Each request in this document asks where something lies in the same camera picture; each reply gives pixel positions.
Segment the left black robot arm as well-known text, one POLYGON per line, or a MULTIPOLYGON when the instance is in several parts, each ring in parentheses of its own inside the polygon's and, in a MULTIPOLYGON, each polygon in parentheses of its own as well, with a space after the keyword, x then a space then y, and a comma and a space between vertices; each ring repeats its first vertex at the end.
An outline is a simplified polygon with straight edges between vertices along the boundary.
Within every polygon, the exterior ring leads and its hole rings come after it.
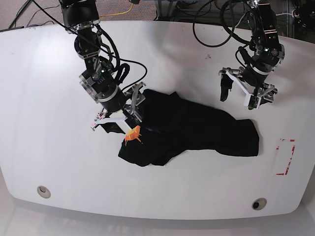
POLYGON ((269 3, 260 0, 247 0, 250 10, 248 24, 252 30, 250 41, 246 41, 229 30, 224 21, 224 13, 233 1, 227 1, 220 10, 220 21, 224 29, 234 39, 242 43, 236 54, 243 61, 238 69, 223 68, 221 76, 220 100, 224 102, 233 84, 237 84, 245 93, 244 106, 249 110, 258 109, 260 105, 272 103, 278 90, 273 84, 265 82, 268 75, 279 66, 284 59, 284 45, 279 42, 276 30, 277 19, 269 3))

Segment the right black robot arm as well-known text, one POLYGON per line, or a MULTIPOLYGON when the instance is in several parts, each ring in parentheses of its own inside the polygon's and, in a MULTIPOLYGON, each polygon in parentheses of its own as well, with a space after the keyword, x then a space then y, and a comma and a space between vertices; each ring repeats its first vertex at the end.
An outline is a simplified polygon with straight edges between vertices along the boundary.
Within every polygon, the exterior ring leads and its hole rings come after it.
POLYGON ((75 34, 74 48, 86 65, 80 84, 92 99, 102 105, 92 130, 101 126, 106 132, 130 134, 142 122, 140 104, 145 100, 137 81, 120 88, 130 66, 122 60, 111 37, 101 28, 94 0, 60 1, 64 28, 75 34))

